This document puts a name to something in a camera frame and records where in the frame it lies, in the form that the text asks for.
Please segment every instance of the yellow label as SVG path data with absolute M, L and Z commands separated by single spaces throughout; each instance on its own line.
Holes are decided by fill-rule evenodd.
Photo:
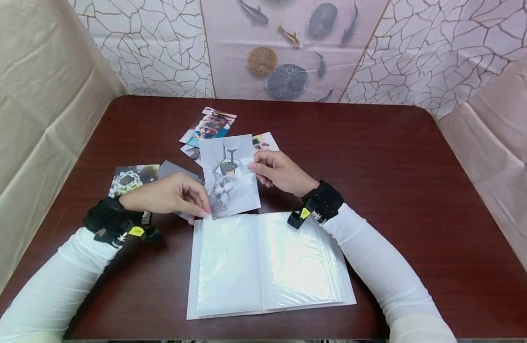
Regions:
M 309 212 L 308 209 L 306 209 L 305 207 L 303 207 L 303 210 L 301 210 L 301 218 L 302 218 L 302 219 L 305 219 L 305 218 L 307 218 L 307 216 L 310 215 L 310 214 L 311 214 L 311 212 Z
M 140 227 L 138 227 L 138 226 L 134 226 L 134 227 L 132 228 L 132 230 L 130 230 L 129 234 L 134 235 L 134 236 L 141 237 L 141 235 L 143 235 L 144 232 L 145 232 L 145 231 L 144 231 L 142 228 L 140 228 Z

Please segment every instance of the person's left hand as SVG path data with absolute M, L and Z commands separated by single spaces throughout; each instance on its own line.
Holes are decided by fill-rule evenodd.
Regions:
M 195 223 L 195 217 L 205 217 L 210 213 L 206 189 L 182 172 L 129 191 L 119 198 L 119 202 L 125 209 L 136 212 L 187 212 L 191 225 Z

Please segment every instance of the wall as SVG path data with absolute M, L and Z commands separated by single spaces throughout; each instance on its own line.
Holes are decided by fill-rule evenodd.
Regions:
M 338 8 L 331 33 L 312 37 L 309 18 L 324 1 L 69 0 L 132 94 L 273 98 L 247 58 L 268 47 L 277 65 L 307 71 L 296 101 L 417 105 L 436 119 L 465 102 L 527 52 L 527 0 L 327 0 Z M 278 32 L 296 33 L 300 48 Z M 318 77 L 320 52 L 326 72 Z
M 0 293 L 122 93 L 68 3 L 0 0 Z
M 527 54 L 438 125 L 527 271 Z

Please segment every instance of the decorative plate print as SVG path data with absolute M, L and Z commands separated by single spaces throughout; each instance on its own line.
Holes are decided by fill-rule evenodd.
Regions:
M 282 64 L 267 76 L 265 88 L 271 97 L 289 100 L 305 91 L 308 80 L 307 72 L 299 65 Z
M 267 47 L 254 48 L 248 54 L 248 70 L 256 76 L 267 76 L 277 66 L 277 54 Z
M 338 21 L 338 8 L 329 2 L 321 3 L 309 18 L 307 31 L 313 37 L 326 36 L 332 32 L 336 21 Z

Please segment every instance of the wooden table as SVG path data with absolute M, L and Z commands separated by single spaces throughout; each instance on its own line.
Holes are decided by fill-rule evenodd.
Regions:
M 21 286 L 107 195 L 116 166 L 169 160 L 199 175 L 180 136 L 204 106 L 237 114 L 230 136 L 271 131 L 314 178 L 406 257 L 457 337 L 527 337 L 527 275 L 431 116 L 411 106 L 121 97 L 109 105 L 7 288 Z M 298 199 L 260 188 L 259 213 Z M 378 304 L 350 271 L 356 306 L 186 321 L 192 229 L 159 218 L 165 239 L 130 239 L 73 319 L 71 339 L 386 338 Z

